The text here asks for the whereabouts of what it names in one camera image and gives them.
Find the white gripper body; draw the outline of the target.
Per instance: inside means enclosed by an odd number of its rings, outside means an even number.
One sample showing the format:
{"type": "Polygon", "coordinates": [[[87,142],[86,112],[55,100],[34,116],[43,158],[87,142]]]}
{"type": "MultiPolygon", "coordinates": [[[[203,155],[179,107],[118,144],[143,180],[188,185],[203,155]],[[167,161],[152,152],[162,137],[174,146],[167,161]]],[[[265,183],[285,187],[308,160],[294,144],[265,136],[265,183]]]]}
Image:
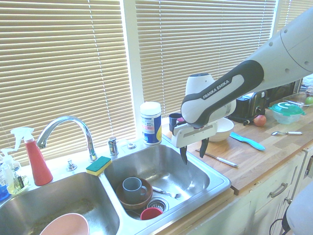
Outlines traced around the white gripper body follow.
{"type": "Polygon", "coordinates": [[[188,123],[181,124],[174,128],[171,143],[176,148],[182,148],[215,135],[217,129],[217,121],[210,122],[199,129],[188,123]]]}

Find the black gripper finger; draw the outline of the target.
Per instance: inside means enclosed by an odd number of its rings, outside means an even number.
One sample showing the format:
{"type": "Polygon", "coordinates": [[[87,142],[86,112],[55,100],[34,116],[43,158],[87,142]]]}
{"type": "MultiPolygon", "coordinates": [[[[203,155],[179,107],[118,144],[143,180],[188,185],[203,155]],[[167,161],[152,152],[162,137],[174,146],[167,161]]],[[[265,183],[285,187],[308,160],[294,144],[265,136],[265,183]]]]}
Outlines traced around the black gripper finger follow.
{"type": "Polygon", "coordinates": [[[200,147],[200,157],[203,158],[205,153],[206,153],[206,149],[209,143],[209,138],[203,139],[201,141],[201,147],[200,147]]]}
{"type": "Polygon", "coordinates": [[[184,164],[186,165],[188,163],[188,159],[187,159],[187,146],[184,146],[184,147],[181,147],[180,149],[180,155],[181,155],[181,158],[184,162],[184,164]]]}

